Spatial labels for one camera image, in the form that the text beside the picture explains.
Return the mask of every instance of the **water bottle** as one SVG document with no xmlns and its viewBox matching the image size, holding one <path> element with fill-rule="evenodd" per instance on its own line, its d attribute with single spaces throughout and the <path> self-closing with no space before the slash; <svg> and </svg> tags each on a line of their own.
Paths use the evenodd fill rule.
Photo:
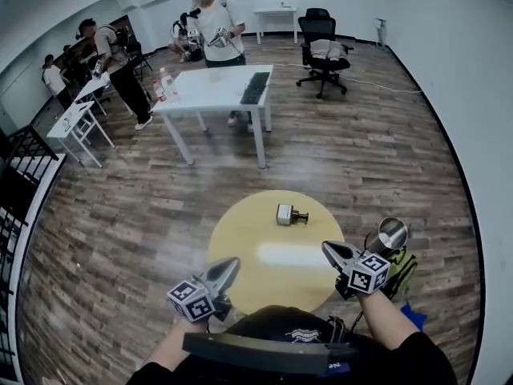
<svg viewBox="0 0 513 385">
<path fill-rule="evenodd" d="M 162 83 L 162 87 L 164 88 L 168 98 L 178 95 L 178 91 L 175 87 L 175 80 L 173 80 L 164 67 L 160 69 L 160 82 Z"/>
<path fill-rule="evenodd" d="M 159 101 L 166 101 L 168 99 L 162 84 L 160 84 L 157 80 L 153 80 L 153 91 L 155 92 L 155 95 Z"/>
</svg>

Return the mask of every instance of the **black keyboard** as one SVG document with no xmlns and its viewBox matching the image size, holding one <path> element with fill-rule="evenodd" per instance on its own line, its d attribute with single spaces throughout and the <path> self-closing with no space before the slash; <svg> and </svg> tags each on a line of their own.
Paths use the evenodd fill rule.
<svg viewBox="0 0 513 385">
<path fill-rule="evenodd" d="M 258 104 L 271 73 L 255 73 L 246 87 L 240 104 Z"/>
</svg>

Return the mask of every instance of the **yellow round table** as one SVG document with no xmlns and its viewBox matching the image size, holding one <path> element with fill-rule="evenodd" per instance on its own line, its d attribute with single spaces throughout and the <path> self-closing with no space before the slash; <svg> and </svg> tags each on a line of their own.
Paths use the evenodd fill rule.
<svg viewBox="0 0 513 385">
<path fill-rule="evenodd" d="M 278 225 L 278 204 L 309 213 L 308 224 Z M 337 278 L 337 271 L 321 251 L 325 240 L 344 241 L 344 237 L 323 205 L 298 192 L 259 192 L 223 215 L 212 234 L 208 260 L 241 259 L 228 296 L 244 313 L 268 305 L 310 312 L 331 295 Z"/>
</svg>

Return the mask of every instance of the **metal cup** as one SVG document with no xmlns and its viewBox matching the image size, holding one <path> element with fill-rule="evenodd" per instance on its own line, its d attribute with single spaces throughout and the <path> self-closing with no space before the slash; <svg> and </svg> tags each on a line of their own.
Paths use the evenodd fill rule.
<svg viewBox="0 0 513 385">
<path fill-rule="evenodd" d="M 371 253 L 386 256 L 394 249 L 402 248 L 408 241 L 408 228 L 395 217 L 385 218 L 376 231 L 366 237 L 365 248 Z"/>
</svg>

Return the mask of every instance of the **black railing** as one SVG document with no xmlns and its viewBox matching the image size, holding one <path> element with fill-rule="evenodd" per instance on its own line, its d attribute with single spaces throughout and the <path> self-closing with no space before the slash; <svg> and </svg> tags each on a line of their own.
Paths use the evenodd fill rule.
<svg viewBox="0 0 513 385">
<path fill-rule="evenodd" d="M 8 332 L 14 252 L 38 186 L 51 161 L 57 159 L 31 126 L 0 138 L 0 378 L 13 381 L 21 380 L 14 371 Z"/>
</svg>

